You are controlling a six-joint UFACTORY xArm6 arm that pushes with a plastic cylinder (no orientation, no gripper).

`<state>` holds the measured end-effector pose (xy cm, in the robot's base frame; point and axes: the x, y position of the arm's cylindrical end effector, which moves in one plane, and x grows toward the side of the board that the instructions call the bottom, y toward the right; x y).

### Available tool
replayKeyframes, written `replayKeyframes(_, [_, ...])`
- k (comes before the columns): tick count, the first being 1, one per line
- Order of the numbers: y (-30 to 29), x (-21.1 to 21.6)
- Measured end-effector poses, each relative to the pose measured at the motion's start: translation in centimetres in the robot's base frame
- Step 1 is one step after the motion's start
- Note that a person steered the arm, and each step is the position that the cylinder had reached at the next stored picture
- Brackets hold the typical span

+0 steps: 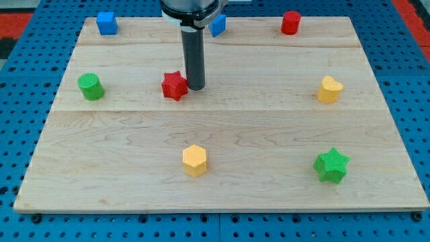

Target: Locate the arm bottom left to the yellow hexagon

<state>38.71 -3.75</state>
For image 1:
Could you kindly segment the robot arm flange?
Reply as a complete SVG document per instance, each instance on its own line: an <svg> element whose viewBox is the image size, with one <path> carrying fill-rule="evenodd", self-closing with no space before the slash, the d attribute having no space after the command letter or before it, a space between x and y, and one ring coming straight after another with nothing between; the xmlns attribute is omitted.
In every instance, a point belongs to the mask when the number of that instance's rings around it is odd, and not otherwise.
<svg viewBox="0 0 430 242"><path fill-rule="evenodd" d="M162 16L174 26L205 28L216 19L228 0L160 0Z"/></svg>

